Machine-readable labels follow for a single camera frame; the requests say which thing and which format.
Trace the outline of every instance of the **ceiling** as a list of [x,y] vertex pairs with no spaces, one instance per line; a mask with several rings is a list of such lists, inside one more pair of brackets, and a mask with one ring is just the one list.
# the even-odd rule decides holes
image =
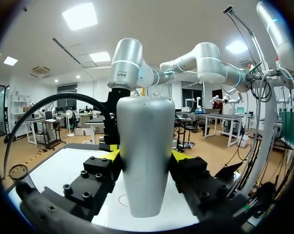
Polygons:
[[[94,3],[98,24],[71,31],[61,14],[81,2]],[[140,40],[143,57],[154,68],[191,51],[203,41],[219,47],[222,62],[238,66],[239,61],[250,55],[249,52],[233,55],[225,50],[234,40],[242,40],[222,13],[228,5],[233,5],[235,12],[253,29],[266,60],[273,66],[275,51],[257,16],[256,4],[256,0],[36,0],[27,6],[26,12],[20,12],[2,42],[0,79],[28,76],[37,66],[51,70],[49,78],[40,79],[48,85],[55,85],[55,79],[64,84],[107,78],[111,63],[97,63],[95,67],[88,54],[107,51],[112,58],[117,42],[128,37]],[[259,61],[249,35],[240,28],[255,60]],[[2,62],[6,56],[19,61],[13,67],[5,65]],[[177,79],[187,80],[189,74]]]

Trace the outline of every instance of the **wooden floor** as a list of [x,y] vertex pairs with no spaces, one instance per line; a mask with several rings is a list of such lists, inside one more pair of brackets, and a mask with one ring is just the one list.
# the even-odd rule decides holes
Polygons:
[[[66,143],[83,143],[84,140],[90,140],[90,136],[67,136],[67,131],[65,129],[61,130],[61,138],[66,141]],[[96,135],[96,141],[98,142],[98,137],[102,135]],[[5,150],[7,144],[3,142],[4,137],[0,137],[0,175],[3,176],[3,160],[5,155]],[[210,170],[212,175],[215,175],[221,168],[224,167],[224,164],[229,161],[229,159],[234,155],[237,150],[237,145],[232,147],[227,147],[228,138],[225,136],[213,136],[210,138],[204,138],[202,132],[191,133],[191,142],[194,142],[196,145],[191,150],[186,150],[185,154],[189,156],[200,156],[208,163],[208,170]],[[56,150],[63,147],[63,144],[60,144],[56,147]],[[250,146],[246,148],[239,149],[239,154],[241,158],[245,158],[247,153],[250,150]],[[50,156],[54,151],[48,150],[46,153],[41,153],[39,148],[34,144],[29,144],[27,138],[22,138],[13,142],[8,164],[7,164],[7,173],[11,167],[16,164],[25,164],[31,170],[35,167],[39,162],[46,159]],[[283,152],[279,150],[273,150],[273,153],[270,157],[269,165],[267,168],[267,172],[264,176],[263,182],[268,181],[275,182],[275,177],[279,174],[280,167],[277,169],[278,165],[281,162]],[[240,162],[241,160],[238,157],[238,154],[235,155],[233,160],[229,163],[229,165]],[[281,181],[284,177],[285,172],[285,162],[283,163],[283,167],[280,173]],[[10,178],[6,178],[3,181],[5,188],[8,188],[12,181]]]

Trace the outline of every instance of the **white table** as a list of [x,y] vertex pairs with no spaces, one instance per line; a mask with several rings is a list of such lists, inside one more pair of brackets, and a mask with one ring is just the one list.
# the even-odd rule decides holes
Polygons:
[[[230,131],[227,132],[221,132],[223,135],[228,135],[228,144],[227,147],[230,147],[234,144],[237,144],[238,142],[238,136],[240,136],[240,131],[241,131],[241,125],[242,125],[242,119],[243,116],[237,116],[237,115],[223,115],[223,114],[204,114],[205,117],[205,132],[204,132],[204,138],[212,137],[216,135],[216,125],[217,125],[217,120],[218,119],[223,119],[223,120],[228,120],[231,122],[230,125]],[[214,133],[212,134],[207,134],[207,128],[209,125],[209,119],[215,119],[215,126],[214,126]],[[234,122],[238,121],[238,135],[233,135],[233,130],[234,130]]]
[[[83,149],[90,147],[95,146],[67,144],[30,171],[30,176],[38,191],[42,192],[44,186],[47,186],[64,196],[63,185],[72,183],[79,176],[80,171],[83,170],[83,162],[91,156],[100,157],[107,153]],[[15,188],[10,190],[8,196],[17,209],[20,209],[21,199]],[[132,217],[121,173],[113,192],[107,195],[99,214],[94,216],[92,223],[123,231],[156,232],[190,226],[198,223],[198,219],[192,214],[184,195],[178,193],[175,182],[170,175],[160,213],[149,218]]]
[[97,118],[93,118],[89,121],[87,121],[85,124],[89,125],[91,127],[92,130],[92,144],[95,145],[96,144],[96,139],[95,139],[95,130],[96,130],[96,126],[98,125],[103,125],[103,120],[104,117],[103,116],[99,116]]
[[[34,130],[34,123],[38,123],[40,121],[42,121],[43,118],[28,118],[24,124],[25,124],[25,129],[26,129],[26,136],[28,138],[28,142],[30,144],[35,144],[37,145],[38,142],[36,140],[36,134],[35,134],[35,130]],[[30,126],[30,130],[32,132],[32,135],[33,135],[33,140],[30,139],[30,135],[29,135],[29,129],[28,129],[28,125]]]

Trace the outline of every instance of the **chair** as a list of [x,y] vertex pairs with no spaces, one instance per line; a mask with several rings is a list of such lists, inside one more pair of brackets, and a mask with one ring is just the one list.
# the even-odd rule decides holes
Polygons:
[[75,113],[73,113],[72,118],[69,119],[69,123],[72,127],[72,131],[78,126],[79,118],[77,119]]

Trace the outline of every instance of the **office chair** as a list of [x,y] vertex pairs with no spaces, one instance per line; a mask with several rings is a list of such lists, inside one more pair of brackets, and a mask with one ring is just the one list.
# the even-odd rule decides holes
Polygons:
[[186,125],[185,126],[185,130],[189,131],[188,134],[188,142],[185,142],[185,144],[187,144],[189,146],[189,148],[193,147],[195,145],[195,143],[190,141],[190,132],[197,132],[197,128],[199,126],[199,120],[196,121],[195,125],[191,124],[191,125]]
[[75,113],[73,113],[72,118],[69,119],[70,127],[72,128],[72,131],[78,126],[79,118],[75,116]]

